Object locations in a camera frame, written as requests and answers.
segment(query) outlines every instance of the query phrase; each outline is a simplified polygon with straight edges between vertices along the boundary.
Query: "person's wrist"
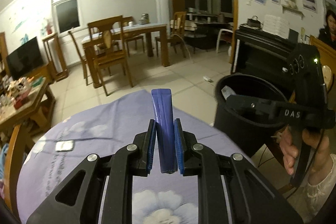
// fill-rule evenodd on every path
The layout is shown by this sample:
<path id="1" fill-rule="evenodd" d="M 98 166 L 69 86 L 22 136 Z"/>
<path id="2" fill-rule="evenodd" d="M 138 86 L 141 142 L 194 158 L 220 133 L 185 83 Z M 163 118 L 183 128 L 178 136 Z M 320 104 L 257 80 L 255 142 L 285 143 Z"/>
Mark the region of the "person's wrist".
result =
<path id="1" fill-rule="evenodd" d="M 327 160 L 325 161 L 325 164 L 323 165 L 323 167 L 317 171 L 312 170 L 309 178 L 308 178 L 308 182 L 310 185 L 317 185 L 320 182 L 322 182 L 327 175 L 329 175 L 332 167 L 333 167 L 333 160 L 331 158 L 331 156 L 329 155 Z"/>

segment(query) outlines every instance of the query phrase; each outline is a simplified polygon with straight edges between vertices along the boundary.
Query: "silver screw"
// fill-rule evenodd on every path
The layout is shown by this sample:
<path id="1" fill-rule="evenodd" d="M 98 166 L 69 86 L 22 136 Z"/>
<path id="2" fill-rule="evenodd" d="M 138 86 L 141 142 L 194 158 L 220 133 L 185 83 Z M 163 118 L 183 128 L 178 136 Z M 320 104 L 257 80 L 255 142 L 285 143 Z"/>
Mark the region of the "silver screw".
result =
<path id="1" fill-rule="evenodd" d="M 202 150 L 203 149 L 203 145 L 201 145 L 200 143 L 195 143 L 193 145 L 193 149 L 197 150 L 197 151 Z"/>
<path id="2" fill-rule="evenodd" d="M 128 151 L 134 151 L 134 150 L 137 149 L 138 147 L 137 147 L 136 144 L 129 144 L 129 145 L 127 145 L 126 148 L 127 148 Z"/>
<path id="3" fill-rule="evenodd" d="M 240 154 L 240 153 L 234 153 L 234 154 L 232 155 L 232 158 L 233 158 L 234 160 L 242 160 L 242 159 L 243 159 L 243 155 Z"/>
<path id="4" fill-rule="evenodd" d="M 90 154 L 87 156 L 88 161 L 95 161 L 98 158 L 96 154 Z"/>

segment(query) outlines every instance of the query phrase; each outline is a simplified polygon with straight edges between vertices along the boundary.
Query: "hand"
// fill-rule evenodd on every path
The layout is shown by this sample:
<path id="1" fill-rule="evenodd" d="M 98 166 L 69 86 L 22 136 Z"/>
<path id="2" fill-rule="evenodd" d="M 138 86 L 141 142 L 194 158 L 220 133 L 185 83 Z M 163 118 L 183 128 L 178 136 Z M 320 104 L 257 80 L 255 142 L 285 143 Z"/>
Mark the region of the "hand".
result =
<path id="1" fill-rule="evenodd" d="M 310 134 L 308 130 L 304 129 L 302 132 L 302 140 L 311 147 L 317 147 L 320 141 L 320 135 Z M 286 127 L 282 133 L 280 148 L 283 153 L 283 163 L 289 175 L 294 174 L 295 158 L 299 154 L 299 150 L 292 143 L 292 135 Z M 329 138 L 324 135 L 320 147 L 315 155 L 315 160 L 310 169 L 308 181 L 311 185 L 319 184 L 330 173 L 333 166 L 333 161 L 330 157 Z"/>

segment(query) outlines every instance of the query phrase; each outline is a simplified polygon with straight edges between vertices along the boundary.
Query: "open book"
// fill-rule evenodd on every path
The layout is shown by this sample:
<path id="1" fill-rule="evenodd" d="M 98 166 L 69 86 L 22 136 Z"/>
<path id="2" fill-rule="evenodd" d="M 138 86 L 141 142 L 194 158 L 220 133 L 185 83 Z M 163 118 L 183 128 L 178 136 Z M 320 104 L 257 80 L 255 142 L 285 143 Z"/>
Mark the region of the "open book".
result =
<path id="1" fill-rule="evenodd" d="M 284 39 L 289 37 L 289 22 L 273 15 L 265 15 L 264 25 L 262 27 L 264 32 L 268 32 Z"/>

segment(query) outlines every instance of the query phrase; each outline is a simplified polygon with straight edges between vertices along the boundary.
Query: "wooden coffee table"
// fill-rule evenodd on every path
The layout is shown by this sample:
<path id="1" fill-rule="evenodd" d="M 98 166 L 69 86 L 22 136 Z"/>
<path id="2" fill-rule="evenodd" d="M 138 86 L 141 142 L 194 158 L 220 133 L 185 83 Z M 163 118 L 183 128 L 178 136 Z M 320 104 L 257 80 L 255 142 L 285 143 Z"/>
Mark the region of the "wooden coffee table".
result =
<path id="1" fill-rule="evenodd" d="M 31 89 L 28 95 L 28 102 L 22 107 L 17 110 L 13 105 L 3 107 L 3 112 L 0 115 L 0 132 L 10 137 L 13 127 L 28 119 L 34 121 L 29 130 L 31 136 L 47 132 L 51 128 L 55 102 L 49 83 L 44 78 L 40 85 Z"/>

